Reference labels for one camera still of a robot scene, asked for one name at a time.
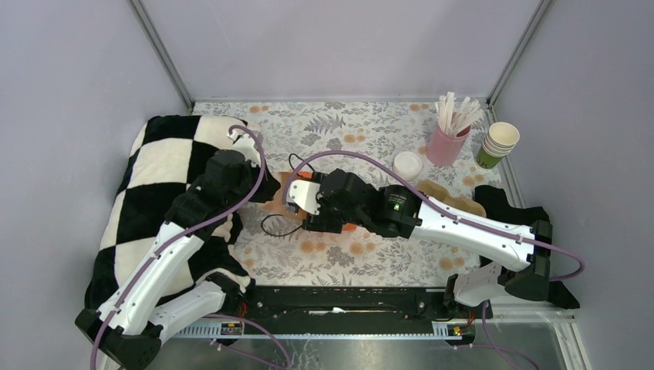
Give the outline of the black white checkered blanket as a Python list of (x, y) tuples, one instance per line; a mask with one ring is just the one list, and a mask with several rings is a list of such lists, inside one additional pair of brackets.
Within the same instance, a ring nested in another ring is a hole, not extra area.
[(242, 119), (230, 116), (155, 116), (139, 132), (130, 152), (99, 251), (116, 239), (119, 218), (135, 221), (138, 233), (162, 224), (160, 211), (206, 170), (219, 150), (233, 150), (233, 130), (254, 136)]

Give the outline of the floral patterned table mat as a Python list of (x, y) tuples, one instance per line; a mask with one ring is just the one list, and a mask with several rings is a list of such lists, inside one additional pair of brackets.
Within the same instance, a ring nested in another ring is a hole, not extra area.
[[(301, 160), (329, 150), (332, 155), (313, 162), (313, 169), (340, 168), (375, 187), (393, 179), (343, 152), (363, 153), (385, 166), (405, 151), (424, 160), (437, 119), (434, 105), (422, 102), (197, 103), (194, 113), (247, 121), (261, 133), (268, 166), (281, 180)], [(442, 242), (383, 238), (362, 228), (307, 232), (279, 202), (251, 203), (240, 216), (244, 229), (235, 257), (260, 285), (440, 287), (450, 275), (480, 264), (477, 255)]]

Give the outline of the brown cardboard cup carrier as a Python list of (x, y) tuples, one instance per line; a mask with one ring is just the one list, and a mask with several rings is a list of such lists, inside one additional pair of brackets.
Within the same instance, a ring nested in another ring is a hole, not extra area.
[(446, 204), (447, 206), (454, 207), (458, 210), (462, 210), (479, 217), (487, 216), (486, 210), (480, 203), (467, 197), (453, 197), (445, 187), (442, 187), (433, 181), (422, 180), (416, 185), (416, 188), (427, 196), (434, 197), (436, 200)]

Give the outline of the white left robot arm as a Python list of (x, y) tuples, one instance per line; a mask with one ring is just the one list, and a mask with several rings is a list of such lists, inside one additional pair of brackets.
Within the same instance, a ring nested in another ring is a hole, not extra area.
[(138, 233), (122, 216), (99, 251), (76, 326), (119, 369), (144, 369), (182, 328), (217, 312), (233, 315), (255, 280), (231, 255), (242, 229), (238, 209), (279, 189), (265, 158), (219, 150), (185, 192), (160, 211), (162, 224)]

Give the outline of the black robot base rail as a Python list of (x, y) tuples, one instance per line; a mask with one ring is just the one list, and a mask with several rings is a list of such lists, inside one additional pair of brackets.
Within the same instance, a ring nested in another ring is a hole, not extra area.
[(258, 286), (229, 298), (219, 312), (257, 323), (245, 327), (247, 335), (270, 331), (278, 337), (426, 336), (438, 324), (455, 335), (455, 326), (493, 316), (490, 305), (456, 303), (442, 288)]

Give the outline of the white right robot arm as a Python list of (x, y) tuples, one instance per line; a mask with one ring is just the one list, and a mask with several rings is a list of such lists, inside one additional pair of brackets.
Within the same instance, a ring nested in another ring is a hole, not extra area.
[(286, 200), (307, 213), (305, 230), (339, 233), (354, 224), (381, 237), (443, 242), (488, 259), (475, 271), (448, 278), (442, 305), (449, 316), (460, 318), (504, 294), (548, 299), (549, 254), (537, 246), (533, 227), (478, 217), (404, 185), (375, 188), (343, 170), (293, 180)]

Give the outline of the orange paper gift bag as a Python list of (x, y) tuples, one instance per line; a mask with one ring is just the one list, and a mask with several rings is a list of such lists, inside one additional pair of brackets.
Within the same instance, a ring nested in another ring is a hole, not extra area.
[[(290, 171), (282, 171), (279, 172), (279, 183), (281, 184), (280, 189), (278, 192), (274, 195), (273, 200), (268, 201), (264, 203), (263, 205), (260, 206), (262, 210), (266, 210), (268, 212), (268, 215), (265, 216), (261, 222), (260, 222), (260, 228), (261, 230), (268, 236), (271, 237), (287, 237), (295, 233), (296, 231), (299, 231), (302, 229), (302, 223), (308, 216), (307, 212), (304, 211), (302, 208), (299, 206), (294, 205), (290, 200), (288, 200), (286, 205), (282, 204), (282, 200), (285, 199), (285, 195), (283, 195), (283, 190), (285, 188), (286, 183), (289, 181), (291, 177), (291, 172), (295, 169), (294, 163), (292, 158), (295, 157), (298, 161), (302, 162), (304, 161), (303, 158), (301, 158), (297, 153), (290, 153), (287, 157), (288, 165), (291, 167)], [(268, 219), (271, 217), (283, 217), (283, 218), (288, 218), (290, 220), (296, 220), (299, 222), (298, 226), (295, 227), (294, 229), (284, 232), (282, 234), (273, 234), (269, 230), (265, 228), (266, 222)]]

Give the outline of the stack of white plastic lids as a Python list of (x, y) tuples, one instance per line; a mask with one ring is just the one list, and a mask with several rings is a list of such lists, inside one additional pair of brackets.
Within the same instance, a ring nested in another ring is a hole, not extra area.
[(410, 151), (398, 153), (393, 159), (393, 172), (406, 181), (415, 180), (420, 175), (422, 169), (422, 160)]

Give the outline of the stack of green paper cups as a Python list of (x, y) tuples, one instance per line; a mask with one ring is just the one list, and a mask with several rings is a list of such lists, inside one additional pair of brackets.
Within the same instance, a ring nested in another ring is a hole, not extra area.
[(496, 167), (513, 150), (520, 138), (517, 127), (512, 124), (493, 123), (475, 156), (476, 164), (484, 169)]

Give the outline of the bundle of white wrapped straws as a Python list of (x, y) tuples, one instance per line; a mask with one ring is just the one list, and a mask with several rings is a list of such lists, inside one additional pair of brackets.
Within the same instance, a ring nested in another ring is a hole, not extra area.
[(437, 127), (446, 135), (457, 137), (484, 118), (481, 104), (469, 96), (457, 101), (454, 92), (441, 95), (435, 102)]

